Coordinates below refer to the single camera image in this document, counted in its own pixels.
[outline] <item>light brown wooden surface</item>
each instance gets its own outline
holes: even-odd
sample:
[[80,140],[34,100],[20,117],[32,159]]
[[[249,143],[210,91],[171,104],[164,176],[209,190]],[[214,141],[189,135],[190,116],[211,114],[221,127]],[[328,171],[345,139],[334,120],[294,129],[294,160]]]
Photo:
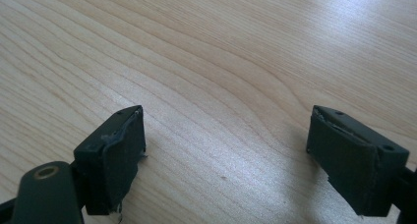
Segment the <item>light brown wooden surface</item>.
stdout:
[[0,0],[0,201],[142,104],[123,223],[394,223],[356,216],[305,144],[328,106],[415,169],[416,68],[417,0]]

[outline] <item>black mechanical part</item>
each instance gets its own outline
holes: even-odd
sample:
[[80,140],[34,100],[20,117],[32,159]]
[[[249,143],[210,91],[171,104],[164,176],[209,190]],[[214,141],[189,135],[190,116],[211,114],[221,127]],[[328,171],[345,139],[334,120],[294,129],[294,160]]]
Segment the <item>black mechanical part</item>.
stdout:
[[145,150],[142,106],[113,114],[74,150],[71,165],[27,172],[17,198],[0,204],[0,223],[84,223],[84,205],[90,215],[120,211]]
[[307,152],[358,215],[417,223],[417,175],[405,167],[409,151],[345,113],[314,106]]

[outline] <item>wood grain tabletop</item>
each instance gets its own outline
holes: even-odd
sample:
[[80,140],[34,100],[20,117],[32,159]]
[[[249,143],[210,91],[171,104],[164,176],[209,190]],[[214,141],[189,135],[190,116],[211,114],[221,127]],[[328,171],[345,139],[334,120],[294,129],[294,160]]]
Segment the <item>wood grain tabletop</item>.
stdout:
[[305,146],[323,105],[415,169],[417,0],[0,0],[0,202],[138,104],[122,223],[395,223],[357,216]]

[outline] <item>wood grain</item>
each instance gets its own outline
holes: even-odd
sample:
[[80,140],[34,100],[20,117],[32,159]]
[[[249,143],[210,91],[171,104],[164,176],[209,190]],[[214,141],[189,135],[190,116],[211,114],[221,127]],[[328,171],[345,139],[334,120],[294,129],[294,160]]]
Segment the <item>wood grain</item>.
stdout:
[[149,157],[123,223],[394,223],[305,153],[314,104],[416,167],[417,0],[0,0],[0,66],[1,202],[134,104]]

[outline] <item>metal ring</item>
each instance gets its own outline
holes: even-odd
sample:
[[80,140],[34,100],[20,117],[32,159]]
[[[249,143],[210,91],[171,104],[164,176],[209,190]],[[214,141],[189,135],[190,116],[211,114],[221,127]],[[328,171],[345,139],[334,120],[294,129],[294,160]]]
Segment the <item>metal ring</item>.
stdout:
[[58,171],[59,171],[59,167],[57,166],[46,166],[37,170],[33,176],[37,180],[42,180],[42,179],[46,179],[46,178],[50,178],[54,176],[55,174],[58,173]]

